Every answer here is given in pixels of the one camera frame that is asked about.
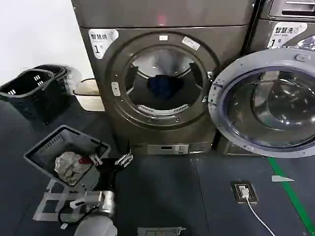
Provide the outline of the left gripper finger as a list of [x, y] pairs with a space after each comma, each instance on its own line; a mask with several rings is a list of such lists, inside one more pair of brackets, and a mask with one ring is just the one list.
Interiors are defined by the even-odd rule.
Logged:
[[125, 153], [122, 157], [120, 157], [117, 161], [115, 161], [115, 166], [118, 166], [120, 168], [125, 168], [128, 166], [132, 160], [134, 159], [132, 150], [129, 150], [127, 153]]
[[99, 142], [97, 147], [94, 149], [94, 153], [90, 154], [90, 160], [93, 162], [95, 166], [103, 164], [102, 160], [98, 156], [100, 150], [101, 150], [101, 141]]

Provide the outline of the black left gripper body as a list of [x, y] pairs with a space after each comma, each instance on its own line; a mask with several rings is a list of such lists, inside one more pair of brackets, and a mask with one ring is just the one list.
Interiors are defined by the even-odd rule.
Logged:
[[96, 167], [100, 176], [94, 191], [116, 191], [116, 176], [121, 171], [121, 166], [115, 164], [117, 160], [117, 158], [103, 159], [103, 164]]

